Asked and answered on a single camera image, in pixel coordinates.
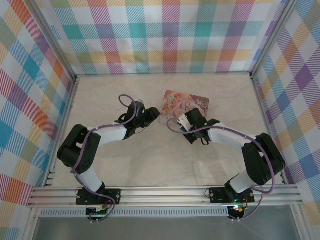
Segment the aluminum rail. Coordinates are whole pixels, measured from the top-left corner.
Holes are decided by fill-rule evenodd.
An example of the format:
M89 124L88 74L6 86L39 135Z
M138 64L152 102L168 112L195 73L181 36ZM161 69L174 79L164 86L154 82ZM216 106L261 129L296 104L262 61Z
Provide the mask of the aluminum rail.
M235 203L210 203L205 196L208 188L224 186L178 186L178 187L108 187L121 189L120 207L208 207L208 206L234 206ZM45 187L35 188L29 201L30 208L63 208L86 207L76 205L77 187ZM256 206L261 193L254 191ZM271 194L263 197L263 206L299 205L302 204L298 187L296 185L276 185Z

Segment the marble-patterned floor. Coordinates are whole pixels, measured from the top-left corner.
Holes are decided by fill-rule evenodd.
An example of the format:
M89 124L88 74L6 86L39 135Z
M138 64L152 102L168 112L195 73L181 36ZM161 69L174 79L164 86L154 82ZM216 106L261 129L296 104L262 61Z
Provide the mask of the marble-patterned floor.
M127 112L118 101L121 94L160 109L166 90L209 98L207 119L250 134L266 132L248 75L176 74L81 78L65 134L76 124L96 127L117 120ZM106 186L114 187L224 185L245 170L240 152L199 140L191 145L158 121L141 134L101 146L93 167ZM279 176L277 183L282 183ZM59 160L52 186L78 186Z

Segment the black mounting plate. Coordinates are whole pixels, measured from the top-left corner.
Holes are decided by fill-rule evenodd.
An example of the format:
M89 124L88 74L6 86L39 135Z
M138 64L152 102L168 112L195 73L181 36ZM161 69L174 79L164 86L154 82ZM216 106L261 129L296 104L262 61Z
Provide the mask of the black mounting plate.
M229 197L225 194L224 187L211 187L209 188L209 196L211 204L230 204ZM248 198L248 203L255 202L255 196L253 191L249 188L242 193L239 193L238 196L234 197L235 204L245 204L247 202L246 197Z
M115 200L116 205L120 204L121 189L104 188L99 190L98 193L113 198ZM92 194L82 188L82 189L79 189L77 192L77 199L75 204L76 205L105 205L106 201L108 205L113 204L111 200L106 199L105 197Z

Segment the colorful plaid fabric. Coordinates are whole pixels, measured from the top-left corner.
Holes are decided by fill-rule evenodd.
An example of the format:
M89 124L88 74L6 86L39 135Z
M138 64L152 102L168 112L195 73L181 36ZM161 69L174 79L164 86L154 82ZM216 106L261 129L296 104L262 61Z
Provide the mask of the colorful plaid fabric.
M270 24L268 30L266 31L266 33L265 33L265 35L264 35L264 37L263 37L263 39L262 39L262 41L261 41L261 43L259 45L258 50L256 51L256 53L254 55L253 61L252 61L251 65L250 65L250 68L249 68L249 72L250 73L252 72L255 64L257 63L257 61L258 61L258 59L259 59L259 57L261 55L262 50L265 48L266 43L267 43L271 33L274 31L274 29L276 27L276 24L277 24L277 21L279 20L279 17L281 16L281 13L283 12L286 3L287 3L287 0L281 0L281 3L279 5L275 15L273 16L271 24Z
M71 80L22 0L0 0L0 239L19 237Z
M247 72L285 0L38 0L78 74Z
M272 135L320 234L320 0L300 0L255 79Z

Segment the purple cable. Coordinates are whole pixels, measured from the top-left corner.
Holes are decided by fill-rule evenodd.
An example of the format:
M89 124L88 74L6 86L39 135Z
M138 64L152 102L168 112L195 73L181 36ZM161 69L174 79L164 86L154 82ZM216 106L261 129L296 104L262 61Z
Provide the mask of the purple cable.
M259 206L261 205L261 202L262 202L263 199L264 199L264 194L262 193L262 194L261 194L261 199L260 199L258 205L255 207L255 209L254 209L249 215L241 218L241 220L245 220L245 219L251 217L251 216L258 210L258 208L259 208ZM256 233L255 231L253 231L250 227L248 227L248 226L245 225L243 222L241 222L240 219L235 218L234 216L231 216L231 215L229 215L229 217L231 217L233 220L237 220L240 224L242 224L242 225L243 225L246 229L248 229L251 233L253 233L254 235L256 235L258 238L264 240L263 237L261 237L258 233Z
M79 164L80 164L80 162L81 162L81 159L82 159L82 157L83 157L83 155L84 155L84 151L85 151L85 148L86 148L86 144L87 144L88 138L89 138L89 136L90 136L91 133L93 133L94 131L96 131L96 130L98 130L98 129L114 128L114 127L119 127L119 126L126 125L127 123L131 122L131 121L136 117L137 104L136 104L135 100L134 100L132 97L130 97L129 95L121 94L121 95L119 96L119 101L120 101L120 103L121 103L123 106L125 106L125 107L127 107L127 108L128 108L129 106L125 105L125 104L121 101L121 97L127 97L127 98L129 98L129 99L133 102L134 112L133 112L132 117L131 117L128 121L125 121L124 123L102 125L102 126L99 126L99 127L96 127L96 128L94 128L94 129L90 130L90 131L87 133L87 135L85 136L85 138L84 138L84 141L83 141L83 144L82 144L82 149L81 149L81 151L80 151L79 158L78 158L78 160L76 161L74 167L72 168L72 170L71 170L71 172L70 172L71 174L74 174L75 179L80 183L81 186L83 186L83 188L84 188L85 190L87 190L87 191L90 192L91 194L94 194L94 195L97 195L97 196L99 196L99 197L103 197L103 198L109 199L109 200L111 200L112 203L113 203L113 206L112 206L111 211L110 211L106 216L104 216L103 218L101 218L100 220L92 220L92 219L91 219L91 215L89 215L89 219L90 219L91 222L93 222L93 223L102 222L102 221L105 220L107 217L109 217L109 216L113 213L113 211L115 210L116 201L115 201L112 197L109 197L109 196L107 196L107 195L103 195L103 194L100 194L100 193L91 191L89 188L87 188L87 187L83 184L83 182L80 180L78 174L76 173L76 169L77 169L77 167L79 166Z
M84 183L81 181L81 179L79 178L79 175L76 175L75 176L75 179L78 181L78 183L83 186L83 189L87 190L89 193L91 194L94 194L94 195L97 195L99 197L103 197L103 198L106 198L106 199L109 199L112 201L112 209L111 211L105 215L104 217L102 217L100 220L92 220L91 219L91 214L89 215L89 220L92 222L92 223L99 223L99 222L102 222L103 220L107 219L112 213L113 211L115 210L115 207L116 207L116 201L110 197L110 196L107 196L107 195L103 195L103 194L100 194L100 193L97 193L97 192L94 192L94 191L91 191L89 188L87 188Z
M178 118L171 118L166 122L166 126L168 127L168 129L170 131L176 133L176 134L194 134L194 133L200 132L202 130L206 130L206 129L222 129L222 130L226 130L228 132L234 133L236 135L239 135L239 136L241 136L241 137L243 137L245 139L249 139L250 141L252 141L260 149L260 151L263 153L263 155L265 157L266 163L268 164L268 167L269 167L269 170L270 170L270 173L271 173L272 184L271 184L270 190L268 190L268 191L256 189L254 187L252 187L251 189L254 190L254 191L257 191L259 193L262 193L262 194L270 194L274 190L274 188L275 188L275 172L274 172L274 169L272 168L272 164L270 162L270 159L269 159L266 151L263 149L263 147L256 140L254 140L252 137L249 137L249 136L243 134L242 132L233 130L233 129L228 128L228 127L222 127L222 126L205 126L205 127L199 128L197 130L192 130L192 131L188 131L188 132L173 130L169 126L169 123L172 122L172 121L178 121L178 120L179 120Z
M125 105L125 104L121 101L121 97L127 97L127 98L129 98L129 99L133 102L133 104L134 104L134 113L133 113L132 117L131 117L128 121L126 121L126 122L124 122L124 123L102 125L102 126L99 126L99 127L94 128L94 129L91 129L91 130L87 133L87 135L85 136L85 138L84 138L84 141L83 141L83 144L82 144L82 149L81 149L81 151L80 151L79 158L78 158L78 160L76 161L74 167L72 168L72 170L71 170L71 172L70 172L71 174L75 174L75 173L76 173L76 169L77 169L77 167L79 166L79 164L80 164L80 162L81 162L81 159L82 159L82 157L83 157L83 155L84 155L84 151L85 151L86 144L87 144L87 141L88 141L88 138L89 138L90 134L92 134L94 131L96 131L96 130L98 130L98 129L113 128L113 127L119 127L119 126L126 125L127 123L131 122L131 121L136 117L137 104L136 104L135 100L134 100L132 97L130 97L129 95L121 94L121 95L119 96L119 101L120 101L120 103L121 103L123 106L125 106L125 107L127 107L127 108L128 108L129 106Z

